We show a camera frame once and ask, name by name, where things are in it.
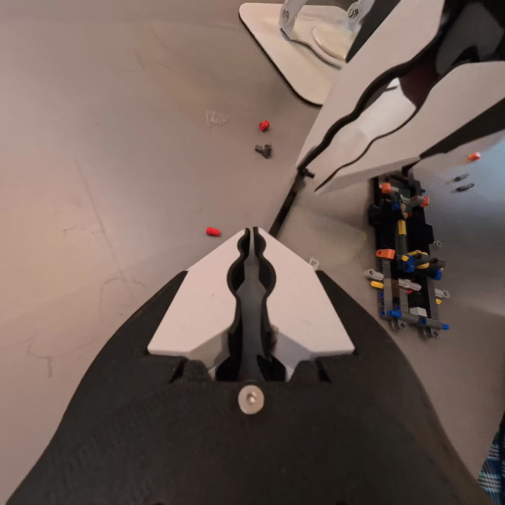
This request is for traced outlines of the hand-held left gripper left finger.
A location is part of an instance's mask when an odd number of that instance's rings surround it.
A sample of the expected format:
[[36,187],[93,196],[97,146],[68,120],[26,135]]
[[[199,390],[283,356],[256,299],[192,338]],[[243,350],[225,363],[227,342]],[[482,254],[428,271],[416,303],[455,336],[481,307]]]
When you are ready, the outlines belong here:
[[148,344],[149,354],[200,361],[215,380],[238,380],[243,315],[237,291],[245,280],[249,250],[246,228],[184,272]]

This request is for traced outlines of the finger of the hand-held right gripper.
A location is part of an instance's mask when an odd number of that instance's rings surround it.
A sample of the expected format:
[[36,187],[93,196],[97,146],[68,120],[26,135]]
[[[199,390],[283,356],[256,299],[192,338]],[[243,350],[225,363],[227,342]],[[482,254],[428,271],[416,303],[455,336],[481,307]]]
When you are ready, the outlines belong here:
[[395,129],[340,163],[314,189],[336,191],[420,160],[421,154],[504,99],[504,61],[464,64],[433,86],[425,102]]
[[355,40],[350,60],[327,95],[296,162],[305,169],[325,151],[340,129],[353,122],[372,95],[409,70],[435,39],[444,1],[399,1],[385,10],[376,2]]

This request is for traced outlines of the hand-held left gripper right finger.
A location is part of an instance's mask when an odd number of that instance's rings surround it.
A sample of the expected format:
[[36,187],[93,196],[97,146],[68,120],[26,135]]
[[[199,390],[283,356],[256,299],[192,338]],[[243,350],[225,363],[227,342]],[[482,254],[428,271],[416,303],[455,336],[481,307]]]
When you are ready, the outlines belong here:
[[347,356],[355,346],[317,272],[262,228],[254,228],[261,301],[262,355],[267,381],[289,381],[301,362]]

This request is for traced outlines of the black lego rack gear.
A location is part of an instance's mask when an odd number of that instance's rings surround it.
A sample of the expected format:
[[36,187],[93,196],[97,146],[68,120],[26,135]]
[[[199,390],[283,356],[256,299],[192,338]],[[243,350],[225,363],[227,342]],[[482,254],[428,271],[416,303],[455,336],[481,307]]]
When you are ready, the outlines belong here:
[[281,231],[282,226],[285,223],[285,220],[298,196],[300,191],[305,186],[305,180],[314,179],[314,174],[310,172],[307,168],[298,169],[294,181],[276,215],[274,218],[273,224],[271,225],[268,233],[274,238],[278,237],[279,232]]

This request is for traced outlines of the black lego chassis assembly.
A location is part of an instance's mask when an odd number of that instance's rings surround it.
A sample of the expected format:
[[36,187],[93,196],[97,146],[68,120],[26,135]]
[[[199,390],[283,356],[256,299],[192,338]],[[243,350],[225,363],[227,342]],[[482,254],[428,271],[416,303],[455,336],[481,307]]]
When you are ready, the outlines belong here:
[[376,262],[365,276],[377,291],[378,315],[395,331],[410,326],[424,338],[436,339],[450,329],[439,318],[439,305],[450,294],[436,286],[446,262],[431,250],[438,243],[425,216],[429,197],[420,181],[402,172],[371,182],[368,223]]

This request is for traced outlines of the white stand base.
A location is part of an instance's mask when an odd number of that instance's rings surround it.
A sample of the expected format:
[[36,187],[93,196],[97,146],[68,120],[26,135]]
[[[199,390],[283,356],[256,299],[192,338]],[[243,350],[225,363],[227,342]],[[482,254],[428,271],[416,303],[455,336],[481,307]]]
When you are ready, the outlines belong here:
[[[345,65],[331,67],[307,47],[290,41],[279,27],[283,3],[243,3],[239,17],[294,92],[310,104],[323,105]],[[309,5],[336,6],[306,1]]]

